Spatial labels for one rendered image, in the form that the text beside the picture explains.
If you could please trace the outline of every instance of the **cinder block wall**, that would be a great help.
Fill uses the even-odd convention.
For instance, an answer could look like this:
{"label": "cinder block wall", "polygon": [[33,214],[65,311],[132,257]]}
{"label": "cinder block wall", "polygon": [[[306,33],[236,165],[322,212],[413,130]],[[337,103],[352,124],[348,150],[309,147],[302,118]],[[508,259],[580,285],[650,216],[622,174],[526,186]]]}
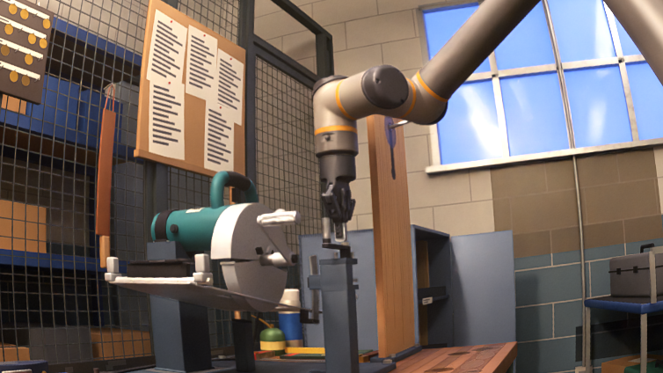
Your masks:
{"label": "cinder block wall", "polygon": [[[352,75],[390,64],[409,77],[426,61],[419,23],[430,0],[293,0],[334,38],[336,74]],[[271,0],[256,0],[256,33],[315,71],[311,33]],[[359,121],[357,199],[351,229],[373,226],[366,121]],[[451,235],[512,230],[516,268],[519,371],[570,372],[582,325],[579,214],[571,160],[512,165],[484,171],[427,175],[434,150],[430,130],[405,127],[412,223]],[[579,158],[586,248],[586,294],[609,294],[610,258],[634,253],[644,242],[663,245],[663,148]],[[593,324],[625,320],[594,311]],[[607,357],[627,346],[611,333],[593,338]]]}

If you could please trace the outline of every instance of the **wooden tabletop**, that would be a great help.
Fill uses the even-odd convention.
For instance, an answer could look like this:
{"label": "wooden tabletop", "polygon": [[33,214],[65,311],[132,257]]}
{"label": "wooden tabletop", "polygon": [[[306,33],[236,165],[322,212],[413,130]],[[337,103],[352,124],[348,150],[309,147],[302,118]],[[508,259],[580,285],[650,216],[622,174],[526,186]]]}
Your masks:
{"label": "wooden tabletop", "polygon": [[397,362],[394,373],[506,373],[518,354],[516,342],[494,345],[425,348]]}

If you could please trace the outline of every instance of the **orange stripe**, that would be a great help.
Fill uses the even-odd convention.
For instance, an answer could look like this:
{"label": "orange stripe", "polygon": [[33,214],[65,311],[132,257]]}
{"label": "orange stripe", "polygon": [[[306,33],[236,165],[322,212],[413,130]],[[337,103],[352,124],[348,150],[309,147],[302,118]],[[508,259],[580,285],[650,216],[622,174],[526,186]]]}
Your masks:
{"label": "orange stripe", "polygon": [[417,102],[417,87],[414,86],[414,83],[412,80],[407,79],[408,82],[410,82],[410,85],[412,86],[412,103],[410,104],[410,108],[407,109],[407,113],[403,115],[403,117],[406,117],[414,108],[414,103]]}
{"label": "orange stripe", "polygon": [[343,113],[343,115],[345,115],[345,116],[347,117],[347,119],[349,119],[350,121],[356,121],[357,119],[351,117],[350,114],[347,113],[346,109],[343,108],[343,104],[340,103],[340,95],[339,95],[339,92],[340,92],[340,84],[341,84],[341,83],[343,83],[342,80],[341,80],[341,81],[339,82],[339,84],[336,86],[336,105],[339,106],[340,111]]}
{"label": "orange stripe", "polygon": [[442,102],[447,102],[448,99],[443,98],[442,96],[438,95],[437,93],[433,92],[432,89],[430,89],[426,83],[424,83],[424,79],[421,78],[421,75],[417,71],[417,80],[419,80],[419,83],[421,84],[422,87],[428,92],[429,95],[433,96],[435,99],[442,101]]}
{"label": "orange stripe", "polygon": [[354,132],[356,134],[357,128],[354,128],[352,126],[327,126],[316,129],[316,132],[314,132],[313,135],[319,135],[322,134],[323,132],[334,132],[334,131],[347,131],[347,132]]}

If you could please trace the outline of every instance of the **case handle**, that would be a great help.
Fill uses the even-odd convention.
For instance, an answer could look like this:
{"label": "case handle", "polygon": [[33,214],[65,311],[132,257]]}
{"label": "case handle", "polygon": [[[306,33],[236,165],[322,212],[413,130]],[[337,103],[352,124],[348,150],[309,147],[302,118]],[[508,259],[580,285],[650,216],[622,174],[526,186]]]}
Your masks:
{"label": "case handle", "polygon": [[651,249],[654,246],[656,246],[654,243],[642,245],[642,246],[640,246],[640,253],[643,253],[643,252],[645,252],[645,249]]}
{"label": "case handle", "polygon": [[247,202],[258,202],[258,192],[251,179],[241,173],[232,171],[221,171],[212,178],[212,185],[209,187],[209,201],[212,208],[223,207],[223,189],[225,187],[235,187],[244,192]]}

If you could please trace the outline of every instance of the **window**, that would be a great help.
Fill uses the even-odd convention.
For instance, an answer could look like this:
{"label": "window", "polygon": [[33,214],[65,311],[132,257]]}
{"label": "window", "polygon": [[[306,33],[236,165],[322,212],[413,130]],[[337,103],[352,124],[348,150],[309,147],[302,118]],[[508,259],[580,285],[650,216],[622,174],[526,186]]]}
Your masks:
{"label": "window", "polygon": [[[424,11],[430,57],[479,6]],[[456,91],[437,125],[442,165],[663,142],[663,86],[602,0],[541,1],[492,60]]]}

